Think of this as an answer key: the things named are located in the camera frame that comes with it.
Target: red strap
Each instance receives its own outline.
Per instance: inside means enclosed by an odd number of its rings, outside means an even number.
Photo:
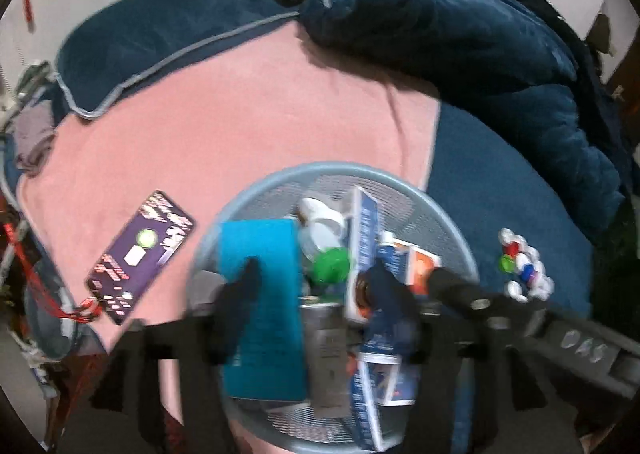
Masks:
[[[50,315],[59,319],[71,319],[81,324],[86,324],[96,319],[102,312],[102,307],[98,304],[94,297],[87,298],[82,301],[79,307],[72,313],[60,309],[55,300],[47,292],[47,289],[43,286],[42,281],[38,274],[34,271],[31,263],[27,259],[24,253],[22,243],[15,237],[14,228],[11,224],[4,224],[4,231],[6,236],[14,247],[14,251],[24,270],[24,275],[27,278],[27,283],[31,287],[33,294],[36,298],[36,302],[44,308],[44,310]]]
[[[29,33],[33,33],[35,30],[35,24],[33,22],[33,7],[31,6],[31,0],[22,0],[22,8],[24,9],[24,19],[27,21]]]

